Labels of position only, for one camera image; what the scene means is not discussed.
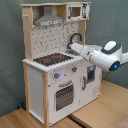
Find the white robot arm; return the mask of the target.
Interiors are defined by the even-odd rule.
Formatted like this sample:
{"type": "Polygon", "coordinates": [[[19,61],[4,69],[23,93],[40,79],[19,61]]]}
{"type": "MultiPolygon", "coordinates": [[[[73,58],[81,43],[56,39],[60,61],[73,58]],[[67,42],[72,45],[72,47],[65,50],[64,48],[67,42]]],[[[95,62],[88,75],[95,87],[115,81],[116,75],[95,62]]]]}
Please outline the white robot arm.
{"type": "Polygon", "coordinates": [[[123,53],[122,46],[115,41],[109,41],[104,47],[72,43],[70,48],[90,63],[106,71],[115,71],[128,63],[128,52],[123,53]]]}

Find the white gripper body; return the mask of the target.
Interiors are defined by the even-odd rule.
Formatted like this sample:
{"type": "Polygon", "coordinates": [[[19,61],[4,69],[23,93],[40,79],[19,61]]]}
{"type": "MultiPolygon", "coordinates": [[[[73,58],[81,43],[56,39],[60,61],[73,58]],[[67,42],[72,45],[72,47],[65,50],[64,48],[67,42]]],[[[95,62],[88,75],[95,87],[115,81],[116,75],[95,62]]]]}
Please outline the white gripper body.
{"type": "Polygon", "coordinates": [[[93,53],[93,49],[87,45],[83,46],[78,43],[71,44],[71,49],[77,52],[80,56],[88,60],[93,53]]]}

